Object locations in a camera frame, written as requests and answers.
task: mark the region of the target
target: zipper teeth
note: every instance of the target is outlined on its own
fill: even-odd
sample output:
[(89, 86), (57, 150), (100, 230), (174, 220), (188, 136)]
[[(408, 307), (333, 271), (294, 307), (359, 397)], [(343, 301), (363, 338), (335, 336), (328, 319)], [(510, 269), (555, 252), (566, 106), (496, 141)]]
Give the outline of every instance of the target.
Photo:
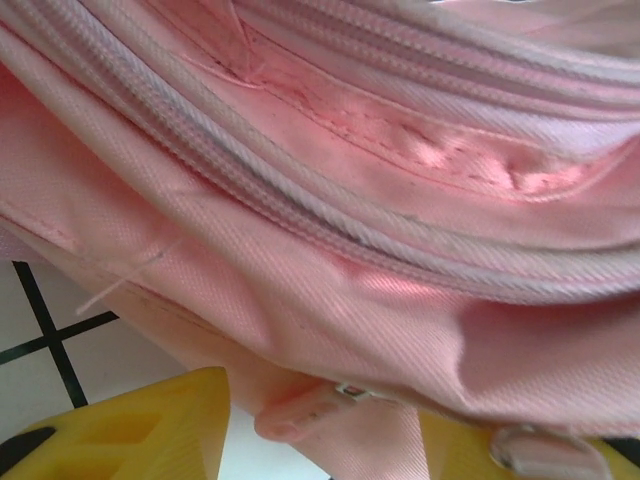
[[(498, 273), (426, 254), (371, 231), (274, 172), (166, 84), (76, 1), (39, 0), (37, 6), (29, 0), (8, 2), (81, 66), (117, 108), (185, 164), (252, 210), (323, 249), (422, 283), (512, 303), (583, 301), (630, 286), (624, 279), (624, 285), (619, 280), (615, 285), (590, 284), (588, 279), (566, 283)], [(286, 188), (283, 182), (289, 182)]]
[[(531, 110), (535, 106), (532, 102), (538, 101), (540, 103), (538, 108), (545, 112), (553, 110), (555, 113), (566, 114), (566, 110), (563, 110), (562, 106), (559, 107), (557, 101), (555, 103), (542, 101), (544, 94), (547, 96), (560, 95), (565, 103), (573, 101), (576, 102), (577, 107), (593, 105), (601, 118), (602, 110), (631, 110), (638, 107), (638, 101), (640, 101), (640, 95), (635, 85), (631, 85), (629, 88), (612, 85), (609, 88), (612, 92), (608, 94), (611, 98), (598, 100), (593, 98), (593, 88), (590, 89), (591, 91), (587, 91), (588, 87), (593, 87), (594, 82), (590, 81), (586, 85), (577, 86), (576, 81), (581, 79), (579, 76), (574, 75), (573, 83), (563, 87), (561, 85), (563, 78), (558, 72), (547, 73), (540, 68), (534, 70), (535, 65), (522, 66), (512, 60), (498, 58), (491, 52), (482, 52), (477, 47), (470, 47), (433, 32), (410, 30), (410, 27), (402, 25), (402, 28), (407, 32), (406, 36), (420, 35), (420, 42), (402, 38), (399, 34), (390, 33), (388, 28), (383, 29), (381, 26), (375, 25), (380, 23), (382, 19), (380, 15), (354, 5), (341, 3), (336, 7), (332, 5), (333, 2), (319, 3), (315, 0), (277, 2), (277, 5), (273, 5), (273, 2), (258, 0), (240, 0), (238, 3), (263, 15), (266, 14), (272, 19), (277, 19), (289, 28), (295, 30), (304, 28), (305, 35), (312, 35), (325, 44), (356, 55), (366, 62), (389, 68), (394, 73), (400, 73), (418, 81), (430, 82), (438, 87), (456, 88), (460, 93), (479, 96), (496, 103), (507, 103)], [(388, 24), (392, 20), (384, 18), (384, 21)], [(356, 39), (354, 31), (371, 38), (369, 40)], [(473, 61), (464, 58), (469, 53), (476, 57)], [(426, 62), (429, 58), (440, 63), (444, 62), (449, 69), (457, 69), (458, 74), (447, 74), (442, 71), (442, 67), (438, 69), (434, 63), (428, 64), (427, 71)], [(489, 86), (479, 87), (476, 81), (465, 82), (461, 80), (468, 77), (469, 72), (481, 74), (476, 75), (479, 80), (493, 78), (494, 83), (496, 80), (501, 83), (508, 81), (513, 85), (520, 86), (520, 88), (527, 87), (535, 91), (523, 97), (506, 92), (508, 86), (505, 89)], [(605, 83), (600, 82), (598, 92), (602, 92), (605, 86)], [(629, 114), (637, 116), (638, 112), (635, 110), (627, 112), (627, 116)]]

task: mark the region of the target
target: pink fabric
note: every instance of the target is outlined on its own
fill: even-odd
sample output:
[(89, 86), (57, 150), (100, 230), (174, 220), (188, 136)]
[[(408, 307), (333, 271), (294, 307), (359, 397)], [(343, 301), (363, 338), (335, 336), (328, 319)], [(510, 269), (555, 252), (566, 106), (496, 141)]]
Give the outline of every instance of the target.
[[(202, 68), (202, 47), (147, 3), (84, 3), (205, 113), (214, 111), (210, 89), (301, 164), (416, 222), (543, 250), (593, 249), (594, 262), (599, 251), (640, 238), (634, 122), (596, 122), (593, 131), (615, 138), (588, 159), (560, 158), (535, 135), (454, 128), (429, 110), (347, 86), (253, 27), (248, 40), (234, 37), (231, 10), (224, 34), (240, 43), (227, 44), (226, 54), (246, 40), (260, 60), (240, 58), (240, 72), (224, 62)], [(152, 3), (171, 11), (166, 1)], [(640, 431), (637, 294), (592, 305), (506, 305), (315, 248), (184, 168), (54, 65), (54, 54), (39, 52), (35, 34), (2, 8), (3, 226), (94, 293), (157, 256), (107, 304), (186, 365), (226, 366), (250, 411), (320, 377), (486, 423)], [(486, 151), (486, 163), (446, 159), (459, 145)], [(495, 185), (474, 180), (478, 172)], [(562, 195), (535, 197), (547, 188)], [(414, 414), (363, 402), (298, 448), (340, 480), (427, 478)]]

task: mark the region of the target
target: yellow plastic object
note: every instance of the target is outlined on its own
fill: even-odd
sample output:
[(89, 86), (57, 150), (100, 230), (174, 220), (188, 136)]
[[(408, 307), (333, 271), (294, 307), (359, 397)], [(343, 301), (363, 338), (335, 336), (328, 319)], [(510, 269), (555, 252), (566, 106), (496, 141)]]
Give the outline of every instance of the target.
[(32, 425), (57, 431), (2, 480), (214, 480), (229, 414), (224, 370), (197, 370)]
[[(430, 480), (515, 480), (490, 456), (491, 432), (420, 413)], [(640, 469), (602, 441), (594, 441), (615, 480), (640, 480)]]

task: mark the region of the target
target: pink backpack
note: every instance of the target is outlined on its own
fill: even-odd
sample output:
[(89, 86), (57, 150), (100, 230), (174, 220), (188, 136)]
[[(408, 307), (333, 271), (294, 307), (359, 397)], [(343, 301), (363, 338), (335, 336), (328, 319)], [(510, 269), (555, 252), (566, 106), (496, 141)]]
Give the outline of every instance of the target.
[(4, 0), (0, 255), (225, 366), (336, 480), (444, 479), (417, 409), (506, 475), (612, 478), (638, 58), (635, 0)]

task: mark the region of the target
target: white tile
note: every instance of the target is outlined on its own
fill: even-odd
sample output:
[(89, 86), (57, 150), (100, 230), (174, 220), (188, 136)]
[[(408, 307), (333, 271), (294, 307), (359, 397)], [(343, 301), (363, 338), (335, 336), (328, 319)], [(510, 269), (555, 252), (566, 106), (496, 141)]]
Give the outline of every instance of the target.
[(0, 366), (0, 442), (72, 409), (48, 349)]
[(253, 430), (253, 418), (232, 408), (218, 480), (328, 480), (289, 445), (269, 442)]
[(122, 320), (71, 337), (64, 346), (89, 403), (185, 372), (182, 365)]
[(0, 262), (0, 351), (41, 336), (13, 265)]
[(68, 327), (81, 320), (106, 312), (107, 308), (100, 303), (89, 310), (76, 315), (76, 309), (84, 305), (92, 297), (73, 281), (65, 277), (56, 267), (50, 264), (33, 264), (31, 271), (38, 282), (40, 293), (44, 298), (49, 314), (57, 328)]

